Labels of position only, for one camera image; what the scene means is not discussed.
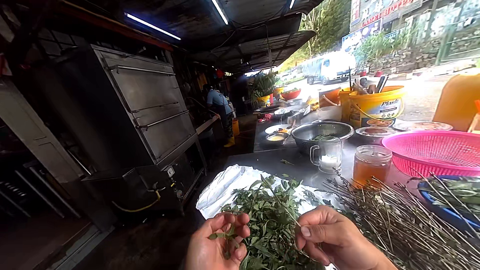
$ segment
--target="orange liquid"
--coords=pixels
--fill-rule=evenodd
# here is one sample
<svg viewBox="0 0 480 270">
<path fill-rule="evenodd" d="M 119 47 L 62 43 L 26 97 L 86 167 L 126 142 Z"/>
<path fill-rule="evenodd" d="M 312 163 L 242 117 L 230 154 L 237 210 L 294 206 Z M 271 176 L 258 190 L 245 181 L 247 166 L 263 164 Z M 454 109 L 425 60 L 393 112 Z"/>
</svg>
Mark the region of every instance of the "orange liquid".
<svg viewBox="0 0 480 270">
<path fill-rule="evenodd" d="M 355 158 L 355 162 L 353 163 L 354 182 L 352 185 L 354 188 L 361 188 L 365 187 L 367 181 L 369 181 L 370 185 L 382 188 L 382 184 L 373 180 L 372 176 L 380 180 L 382 183 L 385 183 L 389 168 L 390 162 L 387 164 L 372 164 Z"/>
</svg>

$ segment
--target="yellow rubber boot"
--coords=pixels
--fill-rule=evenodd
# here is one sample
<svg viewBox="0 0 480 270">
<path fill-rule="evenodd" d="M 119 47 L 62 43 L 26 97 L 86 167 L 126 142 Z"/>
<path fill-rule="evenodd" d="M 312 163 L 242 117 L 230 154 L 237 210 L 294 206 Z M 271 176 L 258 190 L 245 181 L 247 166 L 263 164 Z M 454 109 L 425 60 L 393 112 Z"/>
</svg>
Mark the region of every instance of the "yellow rubber boot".
<svg viewBox="0 0 480 270">
<path fill-rule="evenodd" d="M 230 147 L 230 146 L 233 146 L 235 145 L 235 137 L 232 137 L 230 139 L 228 139 L 228 143 L 226 145 L 224 145 L 223 147 Z"/>
</svg>

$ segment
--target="awning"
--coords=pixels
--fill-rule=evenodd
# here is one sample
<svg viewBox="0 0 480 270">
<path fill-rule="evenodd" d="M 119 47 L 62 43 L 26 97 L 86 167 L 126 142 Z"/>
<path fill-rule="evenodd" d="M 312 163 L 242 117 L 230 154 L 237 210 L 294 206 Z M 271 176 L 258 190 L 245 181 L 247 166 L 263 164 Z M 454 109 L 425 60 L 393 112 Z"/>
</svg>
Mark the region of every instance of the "awning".
<svg viewBox="0 0 480 270">
<path fill-rule="evenodd" d="M 84 2 L 71 1 L 80 6 Z M 281 64 L 315 35 L 298 28 L 301 14 L 321 1 L 295 0 L 290 9 L 291 0 L 218 0 L 228 25 L 211 0 L 105 0 L 97 6 L 104 13 L 116 14 L 119 22 L 185 49 L 198 62 L 233 73 L 269 67 L 269 49 L 272 64 Z M 126 18 L 125 13 L 181 40 Z"/>
</svg>

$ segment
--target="person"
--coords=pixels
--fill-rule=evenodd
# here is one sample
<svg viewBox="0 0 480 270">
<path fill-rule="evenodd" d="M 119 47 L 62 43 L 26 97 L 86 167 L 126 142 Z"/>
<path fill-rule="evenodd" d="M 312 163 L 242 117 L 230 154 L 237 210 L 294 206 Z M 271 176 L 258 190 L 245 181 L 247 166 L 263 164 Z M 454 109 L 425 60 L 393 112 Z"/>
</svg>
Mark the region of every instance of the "person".
<svg viewBox="0 0 480 270">
<path fill-rule="evenodd" d="M 204 84 L 204 91 L 208 91 L 207 107 L 220 115 L 223 130 L 228 138 L 227 144 L 223 147 L 235 145 L 235 137 L 233 136 L 232 131 L 233 112 L 228 105 L 227 99 L 222 93 L 214 90 L 209 84 Z"/>
<path fill-rule="evenodd" d="M 237 270 L 247 255 L 243 238 L 250 235 L 247 214 L 219 213 L 197 230 L 188 247 L 185 270 Z M 395 265 L 357 229 L 347 217 L 328 206 L 318 206 L 298 219 L 295 244 L 324 265 L 333 263 L 339 270 L 397 270 Z M 209 239 L 214 232 L 225 232 L 230 223 L 238 235 L 229 243 L 230 259 L 225 259 L 224 238 Z"/>
</svg>

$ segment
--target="fingernail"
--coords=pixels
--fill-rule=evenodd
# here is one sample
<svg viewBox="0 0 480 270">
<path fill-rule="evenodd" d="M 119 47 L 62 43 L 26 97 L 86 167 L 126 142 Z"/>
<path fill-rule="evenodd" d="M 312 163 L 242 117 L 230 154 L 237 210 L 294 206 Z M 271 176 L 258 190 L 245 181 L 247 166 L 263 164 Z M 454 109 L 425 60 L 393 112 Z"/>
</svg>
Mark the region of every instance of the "fingernail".
<svg viewBox="0 0 480 270">
<path fill-rule="evenodd" d="M 307 227 L 301 227 L 300 228 L 301 234 L 305 237 L 310 237 L 310 230 Z"/>
</svg>

